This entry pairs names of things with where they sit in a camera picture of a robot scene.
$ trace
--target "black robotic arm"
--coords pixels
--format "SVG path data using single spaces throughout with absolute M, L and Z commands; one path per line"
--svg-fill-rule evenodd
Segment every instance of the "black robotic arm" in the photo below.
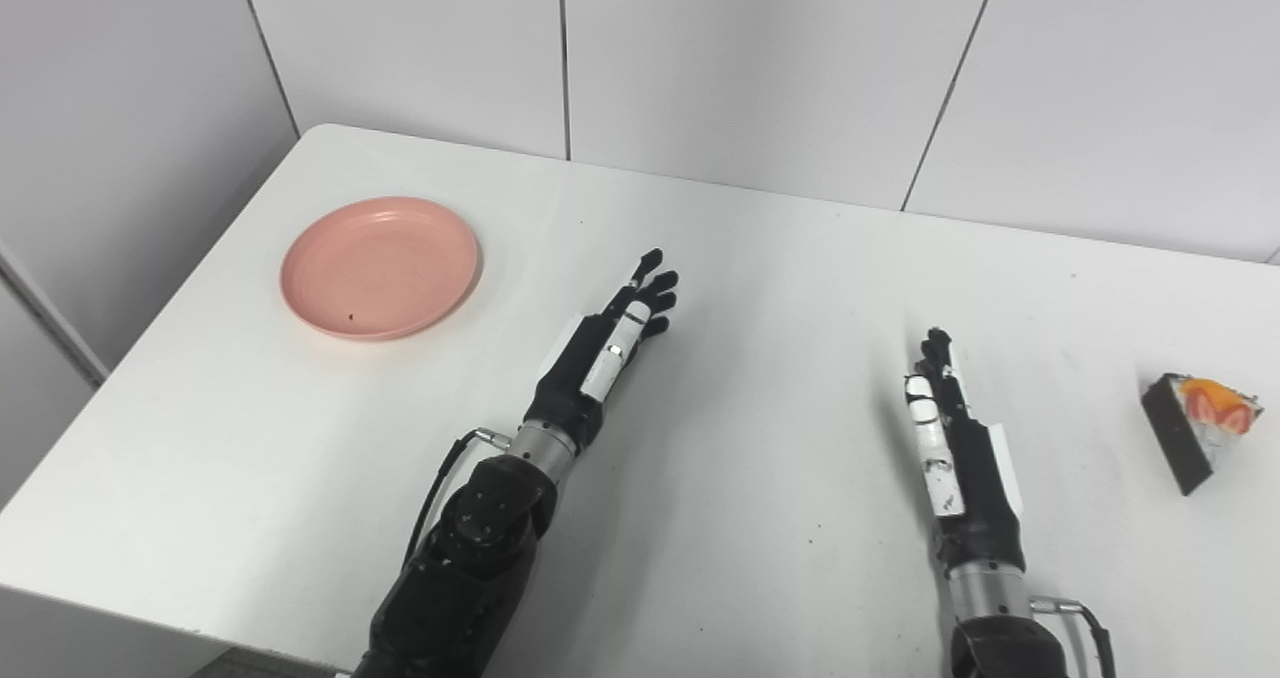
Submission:
M 428 496 L 403 571 L 374 617 L 370 650 L 352 678 L 474 678 L 484 673 L 525 592 L 538 541 L 550 526 L 573 461 L 595 440 L 613 382 L 649 336 L 667 330 L 676 272 L 662 251 L 640 260 L 600 313 L 582 319 L 515 436 L 475 429 L 461 438 Z M 480 461 L 417 541 L 449 464 L 471 438 L 503 455 Z

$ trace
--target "black cable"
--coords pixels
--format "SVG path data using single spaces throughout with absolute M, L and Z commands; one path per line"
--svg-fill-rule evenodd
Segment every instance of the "black cable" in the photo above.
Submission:
M 1111 652 L 1111 632 L 1102 627 L 1097 615 L 1085 605 L 1080 605 L 1080 615 L 1089 624 L 1089 633 L 1093 633 L 1093 642 L 1098 647 L 1098 665 L 1102 678 L 1116 678 L 1116 658 Z
M 431 504 L 435 501 L 435 495 L 439 494 L 440 486 L 444 485 L 444 478 L 452 472 L 453 464 L 462 458 L 462 452 L 467 450 L 467 445 L 472 438 L 479 435 L 479 431 L 470 431 L 467 435 L 458 438 L 458 440 L 453 441 L 448 455 L 444 455 L 444 461 L 440 461 L 440 468 L 435 473 L 435 481 L 431 482 L 431 490 L 426 491 L 426 500 L 422 501 L 422 509 L 417 510 L 417 519 L 413 522 L 413 532 L 410 533 L 408 546 L 404 549 L 404 563 L 401 564 L 401 568 L 408 565 L 408 562 L 413 559 L 413 554 L 417 551 L 417 542 L 422 537 L 422 527 L 426 523 L 426 517 L 431 513 Z

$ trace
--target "robotic hand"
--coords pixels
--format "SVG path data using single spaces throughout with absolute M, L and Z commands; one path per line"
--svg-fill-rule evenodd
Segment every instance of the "robotic hand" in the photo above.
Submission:
M 378 609 L 352 678 L 463 678 L 484 673 L 525 591 L 538 541 L 550 526 L 573 459 L 604 422 L 604 399 L 649 336 L 667 330 L 676 272 L 645 278 L 662 251 L 640 260 L 600 313 L 582 319 L 515 438 L 475 429 L 454 443 L 413 528 L 403 571 Z M 417 541 L 430 505 L 462 450 L 480 438 L 504 452 L 480 461 L 440 519 Z
M 933 327 L 924 359 L 906 377 L 906 403 L 929 501 L 938 560 L 951 588 L 955 678 L 1065 678 L 1062 646 L 1034 613 L 1080 614 L 1098 647 L 1102 678 L 1115 678 L 1111 638 L 1079 601 L 1029 596 L 1023 582 L 1021 498 L 1004 429 L 969 416 L 951 336 Z

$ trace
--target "panel seam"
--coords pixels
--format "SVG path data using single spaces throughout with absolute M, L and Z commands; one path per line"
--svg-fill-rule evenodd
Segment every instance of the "panel seam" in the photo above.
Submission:
M 275 64 L 275 55 L 271 54 L 271 46 L 266 43 L 266 32 L 262 31 L 262 22 L 257 17 L 257 8 L 253 5 L 253 0 L 244 0 L 248 5 L 248 14 L 253 18 L 253 27 L 257 28 L 257 38 L 262 43 L 262 52 L 266 54 L 266 64 L 271 68 L 271 78 L 275 81 L 275 90 L 280 93 L 280 100 L 284 104 L 284 113 L 289 116 L 289 125 L 293 127 L 293 136 L 298 139 L 302 137 L 302 132 L 298 130 L 298 119 L 293 116 L 293 105 L 289 104 L 289 95 L 284 93 L 284 81 L 280 81 L 280 69 Z
M 3 251 L 0 251 L 0 285 L 8 287 L 18 304 L 22 304 L 22 308 L 31 315 L 40 330 L 49 336 L 49 340 L 58 347 L 64 358 L 90 386 L 100 388 L 106 381 L 110 374 L 106 365 L 86 344 L 76 327 L 63 317 L 63 313 L 54 308 L 51 301 L 37 289 L 35 281 L 24 276 L 18 265 L 5 258 Z
M 947 93 L 943 93 L 942 96 L 942 105 L 938 107 L 937 116 L 933 118 L 933 127 L 929 128 L 929 137 L 924 141 L 924 150 L 922 151 L 918 162 L 915 162 L 915 171 L 911 173 L 911 182 L 906 185 L 906 194 L 902 196 L 902 205 L 899 207 L 900 212 L 905 212 L 906 203 L 910 203 L 911 191 L 915 189 L 915 180 L 919 180 L 920 169 L 924 168 L 924 159 L 928 159 L 929 148 L 933 146 L 933 138 L 938 134 L 938 125 L 942 125 L 942 116 L 945 116 L 947 106 L 951 104 L 951 93 L 955 93 L 956 81 L 960 81 L 960 70 L 964 68 L 965 59 L 969 58 L 969 49 L 973 46 L 974 36 L 978 35 L 978 24 L 982 23 L 982 17 L 987 13 L 987 3 L 991 3 L 991 0 L 982 0 L 982 4 L 978 5 L 978 14 L 973 19 L 973 27 L 969 28 L 969 37 L 964 41 L 964 50 L 960 52 L 960 60 L 956 61 L 956 69 L 951 73 L 951 82 L 947 84 Z
M 568 113 L 568 22 L 564 0 L 559 0 L 561 12 L 561 101 L 564 107 L 564 160 L 573 159 L 573 139 L 570 134 Z

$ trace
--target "white table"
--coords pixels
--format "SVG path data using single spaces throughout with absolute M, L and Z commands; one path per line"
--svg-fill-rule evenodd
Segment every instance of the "white table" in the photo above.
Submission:
M 457 210 L 484 274 L 420 335 L 330 339 L 279 262 L 375 194 Z M 932 324 L 1006 423 L 1033 590 L 1088 601 L 1128 677 L 1280 663 L 1280 420 L 1187 499 L 1138 403 L 1166 368 L 1280 403 L 1275 267 L 334 125 L 0 516 L 0 583 L 349 669 L 448 444 L 515 427 L 571 313 L 653 246 L 672 331 L 614 391 L 490 675 L 940 675 L 900 397 Z

